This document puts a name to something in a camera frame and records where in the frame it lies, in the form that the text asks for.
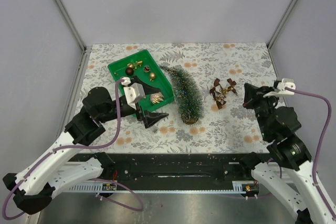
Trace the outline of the brown ribbon pinecone ornament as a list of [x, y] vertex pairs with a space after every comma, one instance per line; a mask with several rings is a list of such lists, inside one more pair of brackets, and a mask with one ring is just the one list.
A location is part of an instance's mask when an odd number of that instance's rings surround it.
[[237, 85], [236, 81], [232, 80], [231, 78], [227, 79], [228, 86], [223, 87], [220, 83], [220, 80], [216, 78], [214, 80], [213, 86], [209, 90], [209, 94], [212, 95], [213, 100], [216, 103], [217, 108], [220, 110], [226, 104], [226, 97], [227, 95], [232, 92], [235, 95], [237, 91], [235, 86]]

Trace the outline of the green plastic tray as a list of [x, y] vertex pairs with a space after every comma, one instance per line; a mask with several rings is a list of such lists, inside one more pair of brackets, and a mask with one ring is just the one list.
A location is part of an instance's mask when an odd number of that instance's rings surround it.
[[[143, 61], [143, 64], [141, 67], [134, 69], [133, 75], [138, 76], [141, 81], [149, 84], [150, 86], [159, 88], [164, 96], [164, 101], [159, 104], [152, 104], [150, 101], [150, 96], [146, 96], [144, 100], [140, 101], [140, 106], [142, 109], [153, 112], [165, 105], [172, 103], [174, 101], [172, 85], [156, 61], [153, 59], [149, 51], [146, 49], [109, 64], [108, 70], [110, 71], [113, 79], [117, 81], [120, 78], [125, 77], [125, 69], [127, 68], [127, 64], [134, 61]], [[145, 66], [150, 67], [150, 72], [144, 72], [143, 68]], [[153, 81], [150, 81], [149, 75], [152, 72], [156, 74], [156, 78]]]

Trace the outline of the small green christmas tree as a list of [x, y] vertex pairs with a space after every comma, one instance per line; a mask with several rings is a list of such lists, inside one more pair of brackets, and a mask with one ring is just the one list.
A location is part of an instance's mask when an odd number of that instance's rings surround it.
[[193, 76], [181, 66], [160, 66], [168, 74], [177, 104], [177, 110], [184, 124], [195, 124], [204, 116], [202, 93]]

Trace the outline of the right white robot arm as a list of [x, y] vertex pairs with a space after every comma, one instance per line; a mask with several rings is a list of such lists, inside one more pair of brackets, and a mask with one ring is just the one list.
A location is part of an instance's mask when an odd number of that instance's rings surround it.
[[[243, 107], [253, 110], [263, 141], [272, 160], [284, 171], [296, 189], [278, 177], [256, 153], [241, 161], [243, 179], [262, 183], [291, 213], [296, 223], [335, 223], [335, 203], [325, 190], [317, 173], [317, 161], [325, 131], [331, 119], [331, 104], [321, 95], [296, 88], [293, 80], [276, 80], [272, 87], [244, 84]], [[302, 94], [323, 100], [328, 107], [327, 119], [320, 135], [315, 156], [296, 135], [301, 123], [293, 107], [278, 106], [280, 97]]]

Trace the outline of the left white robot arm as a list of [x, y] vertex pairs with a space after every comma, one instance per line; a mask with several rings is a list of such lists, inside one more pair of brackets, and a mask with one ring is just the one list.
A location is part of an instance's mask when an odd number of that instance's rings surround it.
[[105, 152], [94, 153], [84, 164], [60, 172], [59, 169], [81, 150], [102, 149], [112, 145], [118, 138], [121, 119], [136, 115], [145, 128], [150, 128], [167, 113], [153, 113], [141, 108], [139, 102], [161, 90], [141, 81], [137, 76], [123, 77], [115, 87], [123, 86], [124, 95], [112, 99], [105, 87], [95, 87], [82, 101], [82, 108], [65, 126], [55, 142], [20, 173], [8, 173], [3, 177], [10, 191], [6, 197], [2, 216], [12, 199], [22, 213], [33, 215], [46, 208], [63, 191], [87, 180], [113, 183], [116, 173], [113, 160]]

